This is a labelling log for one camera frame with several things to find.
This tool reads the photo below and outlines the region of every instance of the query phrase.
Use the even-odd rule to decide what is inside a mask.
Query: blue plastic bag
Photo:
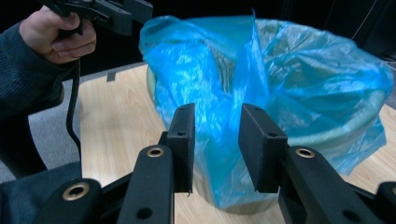
[[[195,103],[194,181],[220,209],[276,197],[254,192],[241,157],[242,103],[263,108],[289,145],[320,151],[340,174],[386,144],[378,113],[392,73],[349,39],[252,16],[160,17],[145,24],[139,48],[165,127],[178,106]]]

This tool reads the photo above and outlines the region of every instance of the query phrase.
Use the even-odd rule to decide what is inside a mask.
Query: table surface
[[[156,145],[163,123],[149,98],[147,66],[118,72],[114,80],[99,77],[79,89],[83,177],[105,186],[134,169],[139,151]],[[384,105],[380,118],[387,145],[357,166],[345,181],[372,193],[379,183],[396,181],[396,111]],[[194,190],[175,195],[175,223],[284,223],[278,205],[254,215],[230,214],[215,208]]]

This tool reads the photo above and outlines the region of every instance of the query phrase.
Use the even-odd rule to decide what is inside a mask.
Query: black cable
[[[73,139],[73,141],[76,143],[76,146],[78,148],[78,155],[79,155],[79,158],[81,159],[81,143],[79,142],[79,139],[73,130],[73,117],[74,117],[76,103],[77,103],[77,97],[78,97],[80,74],[81,74],[81,62],[80,62],[80,59],[78,59],[77,66],[76,66],[76,73],[73,75],[73,84],[72,84],[72,90],[70,93],[69,107],[67,108],[66,130],[69,133],[70,137]]]

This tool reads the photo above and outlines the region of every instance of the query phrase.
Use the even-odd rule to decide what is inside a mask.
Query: black device
[[[96,21],[119,35],[132,34],[132,21],[142,23],[152,16],[152,5],[141,0],[129,0],[124,4],[107,0],[39,0],[58,15],[68,17],[71,12],[81,19]],[[82,35],[82,27],[77,32]]]
[[[174,223],[174,193],[192,193],[193,110],[177,109],[169,132],[142,149],[130,175],[103,189],[90,179],[64,184],[35,223]],[[318,151],[289,147],[264,110],[243,104],[241,113],[238,142],[253,186],[279,193],[286,223],[396,223],[396,182],[382,183],[376,195],[349,185]]]
[[[174,193],[192,193],[194,104],[177,108],[158,145],[142,149],[131,174],[101,189],[80,178],[60,186],[38,223],[174,223]]]
[[[290,147],[265,111],[243,104],[239,146],[255,190],[279,192],[286,223],[396,223],[396,182],[376,195],[345,182],[309,147]]]

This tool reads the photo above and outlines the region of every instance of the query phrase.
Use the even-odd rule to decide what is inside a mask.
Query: cable
[[[73,141],[76,143],[76,146],[78,148],[78,155],[79,155],[79,158],[81,159],[81,143],[80,143],[76,133],[73,130],[73,117],[74,117],[76,104],[77,104],[80,74],[81,74],[81,61],[80,61],[80,59],[78,59],[77,66],[76,66],[76,73],[73,76],[73,84],[72,84],[72,90],[70,93],[69,107],[67,108],[66,130],[69,133],[70,137],[73,139]]]
[[[367,13],[366,17],[364,18],[364,20],[361,22],[361,25],[359,26],[358,30],[356,31],[356,33],[352,36],[352,40],[355,39],[355,36],[358,34],[359,30],[361,29],[361,27],[363,26],[363,24],[366,22],[367,18],[370,16],[370,13],[372,12],[374,6],[376,4],[376,0],[373,2],[373,5],[371,6],[369,12]]]
[[[386,63],[387,67],[389,67],[393,72],[396,72],[396,68],[391,66],[390,63]]]

